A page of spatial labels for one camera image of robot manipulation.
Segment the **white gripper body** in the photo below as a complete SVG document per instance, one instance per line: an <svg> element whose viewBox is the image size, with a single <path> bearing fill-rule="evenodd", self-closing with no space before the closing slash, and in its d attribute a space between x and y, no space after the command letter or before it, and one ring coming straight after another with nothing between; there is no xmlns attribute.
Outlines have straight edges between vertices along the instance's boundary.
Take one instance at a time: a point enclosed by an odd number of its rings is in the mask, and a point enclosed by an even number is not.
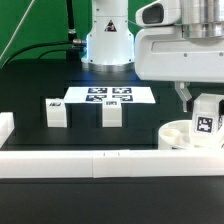
<svg viewBox="0 0 224 224"><path fill-rule="evenodd" d="M180 26L142 29L135 72L142 80L224 83L224 37L185 39Z"/></svg>

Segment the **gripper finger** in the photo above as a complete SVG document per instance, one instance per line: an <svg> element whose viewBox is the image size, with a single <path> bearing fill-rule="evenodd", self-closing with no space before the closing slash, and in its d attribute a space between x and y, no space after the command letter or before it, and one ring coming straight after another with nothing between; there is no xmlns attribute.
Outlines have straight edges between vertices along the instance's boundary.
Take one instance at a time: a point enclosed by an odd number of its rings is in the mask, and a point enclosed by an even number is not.
<svg viewBox="0 0 224 224"><path fill-rule="evenodd" d="M189 82L183 82L183 81L175 82L175 91L177 92L180 99L182 100L184 112L190 111L192 95L190 91L188 90L189 85L190 85Z"/></svg>

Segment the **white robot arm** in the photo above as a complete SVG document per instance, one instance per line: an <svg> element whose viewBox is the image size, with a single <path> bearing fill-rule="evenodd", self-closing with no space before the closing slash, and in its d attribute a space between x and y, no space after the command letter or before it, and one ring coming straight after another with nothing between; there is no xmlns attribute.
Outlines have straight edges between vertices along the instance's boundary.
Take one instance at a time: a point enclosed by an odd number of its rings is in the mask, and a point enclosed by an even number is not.
<svg viewBox="0 0 224 224"><path fill-rule="evenodd" d="M92 0L85 69L134 69L142 80L224 83L224 0L148 0L128 16L128 0Z"/></svg>

